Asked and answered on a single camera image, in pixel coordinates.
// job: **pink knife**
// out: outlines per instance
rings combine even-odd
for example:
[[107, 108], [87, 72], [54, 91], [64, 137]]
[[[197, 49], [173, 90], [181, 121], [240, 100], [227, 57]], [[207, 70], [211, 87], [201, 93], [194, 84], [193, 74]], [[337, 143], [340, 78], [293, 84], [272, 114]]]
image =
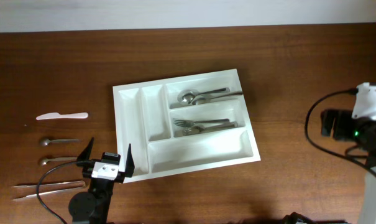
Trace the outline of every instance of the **pink knife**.
[[54, 113], [47, 113], [36, 117], [36, 120], [42, 119], [61, 119], [61, 118], [68, 118], [68, 119], [85, 119], [88, 117], [88, 113], [74, 113], [74, 114], [59, 114], [57, 112]]

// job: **silverware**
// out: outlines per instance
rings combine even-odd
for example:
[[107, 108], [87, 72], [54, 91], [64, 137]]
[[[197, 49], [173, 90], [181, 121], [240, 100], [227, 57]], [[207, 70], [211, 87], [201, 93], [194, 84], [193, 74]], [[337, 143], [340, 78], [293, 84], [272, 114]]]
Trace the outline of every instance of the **silverware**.
[[48, 162], [57, 162], [57, 161], [70, 161], [70, 160], [76, 160], [77, 157], [58, 157], [58, 158], [53, 158], [53, 159], [49, 159], [47, 157], [44, 157], [43, 159], [41, 159], [39, 161], [39, 164], [40, 166], [44, 166], [44, 165], [47, 165]]
[[66, 143], [66, 142], [78, 142], [80, 141], [79, 139], [56, 139], [56, 140], [49, 140], [47, 138], [41, 139], [40, 140], [40, 145], [41, 146], [48, 146], [50, 143]]
[[[59, 193], [59, 192], [65, 192], [65, 191], [69, 191], [69, 190], [76, 190], [76, 189], [83, 189], [86, 187], [86, 182], [84, 180], [77, 180], [77, 181], [69, 181], [69, 182], [60, 182], [60, 183], [54, 183], [54, 184], [42, 184], [40, 186], [57, 186], [57, 185], [64, 185], [64, 184], [77, 184], [77, 183], [80, 183], [80, 184], [83, 184], [82, 186], [79, 186], [79, 187], [72, 187], [72, 188], [68, 188], [68, 189], [61, 189], [61, 190], [53, 190], [53, 191], [49, 191], [49, 192], [42, 192], [42, 193], [39, 193], [39, 195], [47, 195], [47, 194], [54, 194], [54, 193]], [[36, 188], [37, 184], [30, 184], [30, 185], [17, 185], [17, 186], [12, 186], [12, 188]], [[37, 195], [36, 194], [31, 194], [31, 195], [26, 195], [26, 196], [23, 196], [23, 197], [19, 197], [19, 198], [14, 198], [12, 199], [13, 201], [15, 202], [18, 202], [18, 201], [21, 201], [23, 199], [26, 199], [26, 198], [31, 198], [31, 197], [36, 197]]]
[[226, 87], [226, 88], [220, 88], [220, 89], [217, 89], [217, 90], [211, 90], [211, 91], [206, 91], [206, 92], [198, 92], [196, 90], [183, 90], [180, 92], [180, 94], [178, 94], [177, 96], [177, 100], [178, 102], [180, 102], [183, 106], [188, 106], [192, 100], [198, 96], [198, 95], [202, 95], [202, 94], [210, 94], [210, 93], [222, 93], [222, 92], [229, 92], [229, 88]]
[[186, 128], [182, 131], [182, 136], [190, 136], [194, 134], [201, 134], [201, 133], [208, 133], [212, 131], [220, 131], [224, 129], [236, 128], [237, 122], [231, 122], [227, 124], [221, 124], [217, 126], [212, 126], [208, 128], [204, 128], [202, 126], [193, 126], [191, 128]]
[[212, 124], [212, 123], [225, 123], [229, 122], [229, 119], [215, 119], [215, 120], [208, 120], [208, 121], [192, 121], [192, 120], [183, 120], [183, 119], [176, 119], [174, 120], [174, 125], [180, 127], [192, 127], [195, 124]]
[[211, 98], [206, 98], [205, 96], [196, 96], [191, 101], [191, 104], [192, 105], [200, 105], [200, 104], [203, 104], [203, 103], [209, 103], [209, 101], [212, 100], [212, 99], [221, 98], [221, 97], [225, 97], [225, 96], [234, 96], [234, 95], [243, 95], [243, 92], [242, 91], [234, 91], [232, 93], [227, 93], [227, 94], [224, 94], [224, 95], [221, 95], [221, 96], [215, 96], [215, 97], [211, 97]]

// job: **silverware organizer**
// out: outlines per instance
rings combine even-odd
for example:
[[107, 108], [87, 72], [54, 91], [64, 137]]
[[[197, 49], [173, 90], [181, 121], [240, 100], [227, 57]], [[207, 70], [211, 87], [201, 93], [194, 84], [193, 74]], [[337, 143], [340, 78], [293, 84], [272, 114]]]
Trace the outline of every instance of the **silverware organizer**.
[[[114, 86], [117, 152], [123, 170], [128, 144], [135, 172], [126, 182], [259, 161], [243, 96], [228, 96], [202, 105], [182, 106], [182, 90], [241, 90], [236, 70]], [[182, 136], [174, 119], [224, 119], [237, 128]]]

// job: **brown wooden surface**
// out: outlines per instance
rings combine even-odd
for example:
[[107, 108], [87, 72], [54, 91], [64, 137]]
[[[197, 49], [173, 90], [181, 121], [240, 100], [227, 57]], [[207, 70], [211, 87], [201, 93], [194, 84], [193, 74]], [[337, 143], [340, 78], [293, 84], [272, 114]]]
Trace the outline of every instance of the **brown wooden surface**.
[[[262, 161], [116, 185], [108, 221], [227, 223], [282, 218], [355, 223], [364, 199], [360, 168], [311, 147], [303, 134], [308, 108], [332, 91], [376, 82], [376, 24], [210, 29], [102, 30], [0, 34], [0, 223], [58, 223], [36, 199], [12, 202], [11, 186], [36, 183], [55, 164], [47, 155], [75, 156], [91, 136], [93, 157], [116, 152], [112, 86], [237, 68]], [[352, 109], [339, 96], [315, 110], [319, 136], [326, 107]], [[87, 111], [86, 120], [36, 121], [57, 111]], [[82, 139], [40, 147], [43, 136]], [[80, 179], [77, 167], [48, 181]], [[44, 197], [68, 222], [76, 192]]]

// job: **metal spoon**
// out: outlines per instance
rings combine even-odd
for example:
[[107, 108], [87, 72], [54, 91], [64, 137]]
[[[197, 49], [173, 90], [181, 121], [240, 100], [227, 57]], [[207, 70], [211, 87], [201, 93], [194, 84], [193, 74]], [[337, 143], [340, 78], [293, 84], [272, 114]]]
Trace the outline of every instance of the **metal spoon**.
[[50, 143], [64, 143], [64, 142], [78, 142], [79, 139], [56, 139], [56, 140], [49, 140], [47, 138], [40, 140], [41, 146], [48, 146]]
[[220, 89], [217, 89], [217, 90], [201, 92], [201, 93], [196, 91], [196, 90], [183, 90], [183, 91], [180, 92], [180, 94], [178, 94], [177, 100], [183, 106], [188, 106], [192, 102], [192, 100], [198, 95], [210, 94], [210, 93], [222, 93], [222, 92], [227, 93], [229, 91], [230, 91], [230, 89], [228, 87], [220, 88]]
[[225, 97], [225, 96], [234, 96], [234, 95], [243, 95], [243, 92], [242, 91], [234, 91], [232, 93], [227, 93], [227, 94], [223, 94], [221, 96], [215, 96], [215, 97], [211, 97], [211, 98], [206, 98], [204, 96], [196, 96], [191, 104], [192, 105], [200, 105], [200, 104], [203, 104], [203, 103], [208, 103], [210, 100], [212, 99], [215, 99], [215, 98], [220, 98], [220, 97]]
[[47, 157], [44, 157], [43, 159], [41, 159], [39, 161], [39, 164], [40, 166], [44, 166], [44, 165], [47, 165], [49, 162], [53, 161], [70, 161], [70, 160], [76, 160], [77, 157], [58, 157], [58, 158], [53, 158], [53, 159], [49, 159]]

